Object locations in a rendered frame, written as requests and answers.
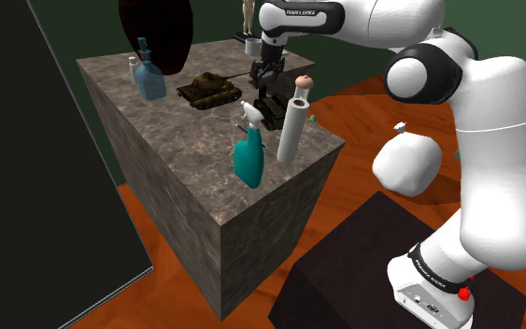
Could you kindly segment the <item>white mug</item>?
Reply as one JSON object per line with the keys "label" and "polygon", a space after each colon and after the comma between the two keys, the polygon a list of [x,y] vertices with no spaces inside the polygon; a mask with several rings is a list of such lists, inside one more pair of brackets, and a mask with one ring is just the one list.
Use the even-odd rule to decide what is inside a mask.
{"label": "white mug", "polygon": [[247,37],[245,39],[245,53],[247,56],[260,56],[263,42],[257,37]]}

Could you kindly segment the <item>clear bottle with tan cap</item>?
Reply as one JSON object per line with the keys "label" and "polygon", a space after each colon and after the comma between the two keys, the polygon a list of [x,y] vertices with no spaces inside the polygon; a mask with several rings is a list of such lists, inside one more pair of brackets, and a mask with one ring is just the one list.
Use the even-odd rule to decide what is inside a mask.
{"label": "clear bottle with tan cap", "polygon": [[313,86],[314,80],[309,75],[299,76],[295,80],[295,90],[293,97],[295,99],[306,100]]}

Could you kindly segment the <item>dark green toy vehicle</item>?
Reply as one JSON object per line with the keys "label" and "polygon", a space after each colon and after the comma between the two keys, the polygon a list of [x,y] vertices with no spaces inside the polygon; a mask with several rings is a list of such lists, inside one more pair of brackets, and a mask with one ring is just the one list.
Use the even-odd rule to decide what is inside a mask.
{"label": "dark green toy vehicle", "polygon": [[273,94],[254,100],[254,106],[263,114],[262,124],[268,131],[281,130],[285,120],[289,99],[282,94]]}

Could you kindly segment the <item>tan human figure statue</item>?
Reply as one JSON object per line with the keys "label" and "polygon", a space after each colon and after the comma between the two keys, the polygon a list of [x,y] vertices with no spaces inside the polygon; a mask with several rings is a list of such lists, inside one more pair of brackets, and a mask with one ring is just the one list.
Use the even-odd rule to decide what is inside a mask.
{"label": "tan human figure statue", "polygon": [[248,38],[260,39],[259,36],[254,35],[252,32],[256,0],[242,0],[241,8],[243,17],[242,30],[236,32],[233,35],[233,38],[239,42],[242,42],[243,44],[246,43]]}

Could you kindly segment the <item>olive toy tank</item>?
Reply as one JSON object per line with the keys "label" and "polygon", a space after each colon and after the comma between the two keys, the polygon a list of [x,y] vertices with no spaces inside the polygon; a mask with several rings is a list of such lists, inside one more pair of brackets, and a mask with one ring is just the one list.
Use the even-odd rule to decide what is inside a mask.
{"label": "olive toy tank", "polygon": [[205,72],[195,77],[191,84],[178,87],[177,93],[198,110],[229,104],[238,100],[243,93],[234,86],[231,78]]}

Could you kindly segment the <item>thin dark pen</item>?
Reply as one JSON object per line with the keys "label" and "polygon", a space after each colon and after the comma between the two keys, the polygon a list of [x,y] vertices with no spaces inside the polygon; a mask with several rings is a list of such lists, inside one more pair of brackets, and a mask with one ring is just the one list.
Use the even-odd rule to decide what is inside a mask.
{"label": "thin dark pen", "polygon": [[[243,128],[243,127],[240,126],[239,124],[235,124],[235,126],[236,126],[241,132],[243,132],[244,134],[246,134],[246,135],[248,134],[248,130],[245,129],[245,128]],[[263,147],[264,147],[265,149],[269,150],[268,147],[267,147],[264,143],[262,143],[262,145],[263,145]]]}

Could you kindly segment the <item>white paper towel roll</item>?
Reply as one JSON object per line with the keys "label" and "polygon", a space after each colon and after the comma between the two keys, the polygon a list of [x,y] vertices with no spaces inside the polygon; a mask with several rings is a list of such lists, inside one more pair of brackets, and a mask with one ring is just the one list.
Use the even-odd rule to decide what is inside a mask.
{"label": "white paper towel roll", "polygon": [[309,103],[303,98],[292,98],[288,103],[277,148],[277,159],[285,165],[294,161],[308,109]]}

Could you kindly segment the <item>teal spray bottle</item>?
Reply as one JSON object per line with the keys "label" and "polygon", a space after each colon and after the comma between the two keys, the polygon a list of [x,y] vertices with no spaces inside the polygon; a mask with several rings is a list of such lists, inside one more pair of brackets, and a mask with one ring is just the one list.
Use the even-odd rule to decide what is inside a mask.
{"label": "teal spray bottle", "polygon": [[238,142],[234,150],[235,174],[251,189],[259,187],[264,166],[263,142],[259,124],[263,114],[252,104],[242,101],[244,115],[249,124],[247,140]]}

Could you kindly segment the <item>marble block table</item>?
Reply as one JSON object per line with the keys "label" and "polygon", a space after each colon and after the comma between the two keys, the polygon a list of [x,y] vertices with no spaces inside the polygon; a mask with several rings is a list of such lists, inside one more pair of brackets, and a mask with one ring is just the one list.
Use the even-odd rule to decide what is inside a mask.
{"label": "marble block table", "polygon": [[219,318],[227,317],[293,252],[344,142],[306,122],[296,158],[277,159],[280,134],[262,130],[260,186],[234,172],[245,139],[239,102],[198,110],[177,88],[205,72],[231,78],[246,101],[258,93],[243,44],[195,44],[165,98],[149,101],[131,82],[128,55],[78,61],[130,188]]}

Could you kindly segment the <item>large dark round vase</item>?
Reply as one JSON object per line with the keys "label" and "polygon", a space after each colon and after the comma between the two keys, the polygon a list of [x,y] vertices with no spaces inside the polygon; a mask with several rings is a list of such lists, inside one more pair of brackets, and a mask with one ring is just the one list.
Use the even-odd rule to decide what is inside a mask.
{"label": "large dark round vase", "polygon": [[138,39],[148,41],[151,61],[166,76],[179,73],[193,37],[190,0],[118,0],[121,26],[135,51]]}

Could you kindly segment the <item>blue glass bottle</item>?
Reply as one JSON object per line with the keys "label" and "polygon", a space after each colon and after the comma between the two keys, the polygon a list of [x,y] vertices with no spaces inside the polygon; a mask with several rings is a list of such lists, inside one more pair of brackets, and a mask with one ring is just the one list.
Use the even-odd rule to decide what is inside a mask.
{"label": "blue glass bottle", "polygon": [[139,92],[150,101],[166,97],[163,73],[150,59],[147,39],[139,37],[137,42],[141,64],[135,71],[135,80]]}

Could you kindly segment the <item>white tied rubbish bag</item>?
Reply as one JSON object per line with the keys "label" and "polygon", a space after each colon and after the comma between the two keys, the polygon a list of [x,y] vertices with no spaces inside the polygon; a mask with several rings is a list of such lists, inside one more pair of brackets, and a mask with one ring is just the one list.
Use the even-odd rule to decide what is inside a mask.
{"label": "white tied rubbish bag", "polygon": [[407,132],[405,122],[393,129],[397,135],[381,148],[372,172],[383,187],[404,196],[423,193],[437,176],[442,150],[429,136]]}

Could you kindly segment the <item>dark robot stand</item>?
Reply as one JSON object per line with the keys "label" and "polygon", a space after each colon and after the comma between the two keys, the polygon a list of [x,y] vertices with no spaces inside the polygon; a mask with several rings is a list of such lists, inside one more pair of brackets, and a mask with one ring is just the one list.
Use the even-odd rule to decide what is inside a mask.
{"label": "dark robot stand", "polygon": [[268,315],[275,329],[432,329],[396,302],[389,261],[432,237],[465,259],[460,226],[438,232],[377,192],[302,256]]}

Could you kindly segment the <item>black panel with pale edge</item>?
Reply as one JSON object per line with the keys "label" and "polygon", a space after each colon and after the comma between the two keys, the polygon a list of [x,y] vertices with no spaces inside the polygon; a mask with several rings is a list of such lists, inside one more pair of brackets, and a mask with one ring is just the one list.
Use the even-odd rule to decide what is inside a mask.
{"label": "black panel with pale edge", "polygon": [[30,0],[0,0],[0,329],[69,329],[152,268]]}

